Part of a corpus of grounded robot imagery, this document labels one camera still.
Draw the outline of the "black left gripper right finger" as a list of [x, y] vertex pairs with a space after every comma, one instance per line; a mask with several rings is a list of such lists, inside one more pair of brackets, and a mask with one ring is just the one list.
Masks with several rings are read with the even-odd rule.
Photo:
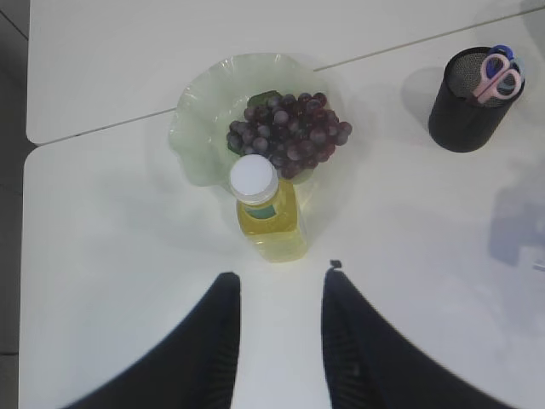
[[500, 408], [386, 321], [330, 261], [324, 276], [321, 337], [334, 408]]

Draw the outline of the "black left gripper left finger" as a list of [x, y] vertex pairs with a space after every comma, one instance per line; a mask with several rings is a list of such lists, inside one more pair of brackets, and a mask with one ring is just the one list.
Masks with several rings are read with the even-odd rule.
[[229, 408], [238, 369], [241, 285], [217, 276], [187, 317], [131, 367], [70, 408]]

